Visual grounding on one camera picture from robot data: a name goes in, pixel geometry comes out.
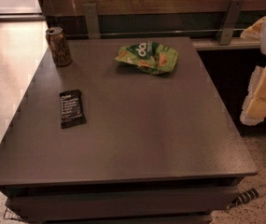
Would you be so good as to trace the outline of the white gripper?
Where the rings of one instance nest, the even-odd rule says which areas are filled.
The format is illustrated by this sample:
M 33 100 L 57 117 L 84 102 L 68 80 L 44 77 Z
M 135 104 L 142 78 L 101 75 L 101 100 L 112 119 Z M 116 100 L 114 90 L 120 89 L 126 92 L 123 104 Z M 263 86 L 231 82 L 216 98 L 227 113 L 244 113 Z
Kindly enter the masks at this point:
M 266 55 L 266 16 L 245 28 L 240 37 L 242 39 L 260 40 L 260 49 Z M 255 126 L 266 118 L 266 66 L 257 66 L 253 71 L 240 121 L 247 126 Z

